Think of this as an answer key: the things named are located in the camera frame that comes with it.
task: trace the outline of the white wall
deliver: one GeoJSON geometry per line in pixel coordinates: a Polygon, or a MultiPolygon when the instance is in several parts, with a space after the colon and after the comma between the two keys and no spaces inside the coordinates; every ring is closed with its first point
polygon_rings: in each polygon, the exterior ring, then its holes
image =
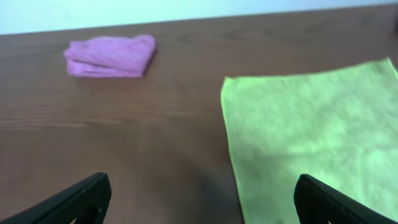
{"type": "Polygon", "coordinates": [[[0,0],[0,34],[389,2],[398,0],[0,0]]]}

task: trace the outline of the folded pink towel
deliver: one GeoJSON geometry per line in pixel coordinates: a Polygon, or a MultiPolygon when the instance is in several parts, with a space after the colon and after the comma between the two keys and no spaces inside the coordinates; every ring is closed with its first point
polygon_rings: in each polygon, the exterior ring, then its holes
{"type": "Polygon", "coordinates": [[[156,48],[151,35],[72,41],[64,52],[67,72],[77,77],[141,77],[156,48]]]}

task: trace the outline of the wood grain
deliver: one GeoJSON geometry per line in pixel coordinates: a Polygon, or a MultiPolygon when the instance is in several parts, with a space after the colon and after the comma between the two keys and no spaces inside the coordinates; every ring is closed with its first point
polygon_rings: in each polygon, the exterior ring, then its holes
{"type": "Polygon", "coordinates": [[[224,77],[397,55],[396,5],[0,36],[0,219],[95,173],[106,223],[242,223],[220,106],[224,77]],[[69,41],[151,34],[142,79],[73,78],[69,41]]]}

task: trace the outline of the green towel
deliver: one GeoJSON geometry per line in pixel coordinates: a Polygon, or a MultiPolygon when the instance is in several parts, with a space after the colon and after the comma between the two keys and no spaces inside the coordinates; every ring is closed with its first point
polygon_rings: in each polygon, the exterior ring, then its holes
{"type": "Polygon", "coordinates": [[[300,174],[398,220],[398,80],[388,58],[305,75],[227,78],[221,103],[246,224],[299,223],[300,174]]]}

